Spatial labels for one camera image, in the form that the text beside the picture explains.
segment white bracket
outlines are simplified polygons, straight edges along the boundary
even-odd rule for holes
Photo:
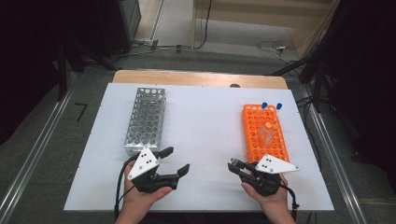
[[[300,168],[275,156],[265,154],[257,164],[256,170],[265,172],[267,174],[280,174],[291,171],[299,171]]]
[[[140,152],[139,157],[134,163],[134,167],[132,167],[131,172],[128,174],[128,179],[133,180],[159,165],[160,163],[157,158],[155,158],[154,154],[152,154],[151,150],[148,147],[145,147]]]

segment gray carpet floor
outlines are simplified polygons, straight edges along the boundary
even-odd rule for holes
[[[112,59],[111,62],[124,69],[205,71],[253,76],[270,74],[285,66],[278,59],[199,51],[182,51],[176,54],[170,50],[123,56]],[[68,104],[8,223],[114,223],[113,214],[110,212],[63,211],[74,173],[78,168],[106,85],[112,81],[114,73],[99,64],[87,62],[84,73],[77,74],[78,81],[73,86]],[[303,98],[303,85],[298,82],[295,71],[283,77],[288,81],[288,87],[292,90],[295,99]],[[2,196],[7,192],[9,184],[15,178],[40,135],[56,104],[57,96],[58,88],[55,87],[25,119],[11,139],[0,146],[0,194]],[[78,117],[82,108],[76,104],[88,105],[81,119]],[[354,190],[361,200],[368,223],[395,223],[395,193],[385,174],[372,164],[350,159],[354,150],[349,144],[343,122],[326,105],[321,105],[321,107],[326,127]],[[298,223],[353,223],[318,132],[309,117],[307,125],[314,136],[311,139],[312,143],[315,142],[318,146],[318,151],[315,153],[317,158],[320,158],[322,174],[328,183],[327,188],[335,210],[317,212],[312,215],[310,222],[307,222],[309,213],[299,213]],[[203,215],[189,214],[189,216],[191,223],[204,223]]]

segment table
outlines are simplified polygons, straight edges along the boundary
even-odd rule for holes
[[[194,0],[191,46],[194,47],[196,19],[206,19],[210,0]],[[339,0],[216,0],[209,19],[289,28],[300,58],[309,50],[332,20]]]
[[[242,88],[229,88],[235,83]],[[282,77],[172,71],[116,73],[107,86],[64,210],[113,209],[118,174],[128,159],[123,141],[139,87],[166,90],[162,148],[172,146],[175,152],[160,161],[158,173],[174,174],[186,163],[191,165],[177,190],[156,202],[151,211],[261,211],[243,191],[239,177],[228,171],[227,162],[237,154],[243,159],[246,152],[240,105],[263,98],[270,104],[283,103],[278,115],[288,124],[282,129],[290,161],[301,168],[300,172],[286,174],[286,178],[300,210],[333,210],[297,106]]]

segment white table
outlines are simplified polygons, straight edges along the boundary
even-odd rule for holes
[[[119,83],[107,86],[64,210],[113,210],[120,169],[128,159],[123,142],[139,87],[166,89],[162,148],[174,147],[175,152],[160,161],[158,173],[174,174],[186,163],[191,165],[177,190],[156,202],[152,211],[260,211],[242,189],[239,177],[228,171],[227,162],[236,154],[246,155],[242,106],[264,101],[283,105],[278,115],[290,162],[301,169],[285,177],[299,210],[333,210],[289,90]]]

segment floor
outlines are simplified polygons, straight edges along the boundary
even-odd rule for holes
[[[190,43],[188,8],[191,1],[152,0],[141,3],[142,12],[154,13],[148,13],[151,19],[146,23],[143,21],[143,24],[151,24],[147,25],[151,28],[139,30],[137,41],[158,39],[159,45]],[[207,43],[201,50],[183,50],[177,54],[174,50],[149,52],[146,48],[139,48],[110,61],[124,69],[267,75],[283,68],[287,64],[284,60],[299,60],[292,48],[278,52],[279,58],[271,50],[263,50],[269,46],[256,47],[258,43],[271,43],[278,39],[288,41],[292,46],[286,30],[284,27],[210,21]],[[301,70],[297,68],[282,76],[296,101],[309,96],[312,91],[311,85],[298,81]],[[70,74],[70,90],[64,100],[56,102],[58,89],[55,87],[14,135],[0,146],[0,194],[21,193],[16,194],[16,202],[11,206],[2,203],[0,223],[113,222],[109,212],[63,211],[106,85],[111,82],[114,71],[88,60],[84,73]],[[311,142],[332,197],[334,211],[301,212],[298,223],[394,223],[395,193],[385,174],[372,164],[351,159],[354,149],[344,123],[327,105],[322,104],[320,108],[320,114],[312,107],[305,114],[303,105],[301,115],[303,120],[306,118],[308,130],[312,133]],[[20,185],[14,186],[18,190],[10,190],[10,185],[17,179],[23,180]],[[356,200],[357,203],[349,203],[348,200]],[[189,216],[191,223],[205,223],[201,216]]]

